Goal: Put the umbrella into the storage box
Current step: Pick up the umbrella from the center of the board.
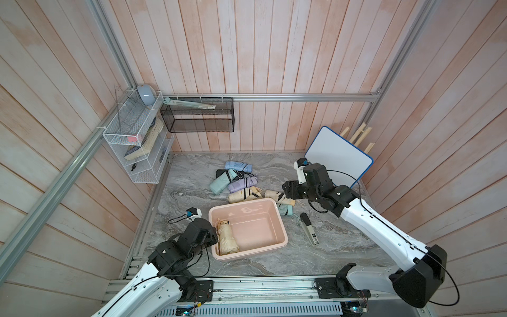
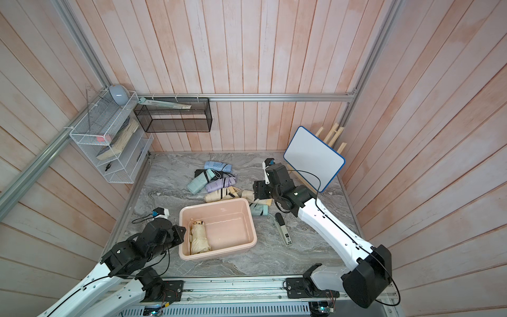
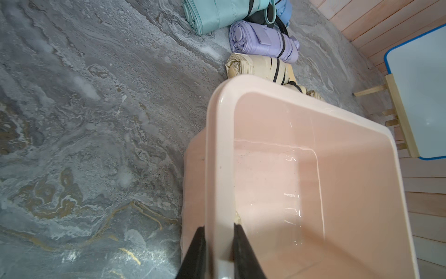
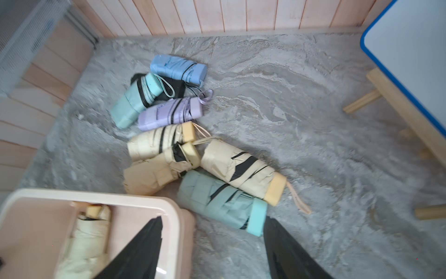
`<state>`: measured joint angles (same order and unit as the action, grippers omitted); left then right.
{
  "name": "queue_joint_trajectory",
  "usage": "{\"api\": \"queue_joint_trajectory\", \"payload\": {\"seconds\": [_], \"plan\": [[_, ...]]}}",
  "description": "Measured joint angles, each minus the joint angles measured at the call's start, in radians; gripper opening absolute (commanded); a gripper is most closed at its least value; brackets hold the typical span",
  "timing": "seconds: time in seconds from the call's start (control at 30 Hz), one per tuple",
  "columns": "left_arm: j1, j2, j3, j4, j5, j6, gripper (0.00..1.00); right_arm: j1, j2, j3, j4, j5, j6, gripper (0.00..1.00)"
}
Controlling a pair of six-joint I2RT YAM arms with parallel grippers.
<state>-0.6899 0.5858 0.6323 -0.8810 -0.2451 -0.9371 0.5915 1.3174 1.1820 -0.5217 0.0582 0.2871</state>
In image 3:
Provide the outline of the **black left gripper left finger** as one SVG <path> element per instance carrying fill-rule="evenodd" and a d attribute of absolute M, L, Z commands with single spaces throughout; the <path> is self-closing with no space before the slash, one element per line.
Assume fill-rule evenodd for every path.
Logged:
<path fill-rule="evenodd" d="M 205 279 L 206 274 L 205 227 L 198 227 L 176 279 Z"/>

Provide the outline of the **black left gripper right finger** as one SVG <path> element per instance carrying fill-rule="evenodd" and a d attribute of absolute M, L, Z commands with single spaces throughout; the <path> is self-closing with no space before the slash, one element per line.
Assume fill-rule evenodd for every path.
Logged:
<path fill-rule="evenodd" d="M 266 279 L 240 224 L 234 224 L 233 261 L 236 279 Z"/>

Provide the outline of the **pink plastic storage box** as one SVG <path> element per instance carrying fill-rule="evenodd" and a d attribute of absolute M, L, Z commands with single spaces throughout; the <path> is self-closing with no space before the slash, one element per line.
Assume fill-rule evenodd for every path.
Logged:
<path fill-rule="evenodd" d="M 295 90 L 220 84 L 184 154 L 181 251 L 199 227 L 206 274 L 234 277 L 241 225 L 269 279 L 417 279 L 391 132 Z"/>

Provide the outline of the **cream black striped umbrella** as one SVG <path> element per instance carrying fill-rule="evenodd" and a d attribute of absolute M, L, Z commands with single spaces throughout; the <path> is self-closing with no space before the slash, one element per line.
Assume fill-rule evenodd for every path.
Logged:
<path fill-rule="evenodd" d="M 233 53 L 225 68 L 229 79 L 243 74 L 254 75 L 325 102 L 314 90 L 308 90 L 298 84 L 291 64 L 278 58 Z"/>

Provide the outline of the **mint green umbrella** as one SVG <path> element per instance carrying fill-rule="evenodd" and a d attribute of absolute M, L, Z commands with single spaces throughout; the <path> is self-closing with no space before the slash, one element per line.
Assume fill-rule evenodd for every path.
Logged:
<path fill-rule="evenodd" d="M 267 24 L 276 20 L 274 1 L 186 0 L 183 8 L 187 22 L 199 36 L 246 20 L 257 12 Z"/>

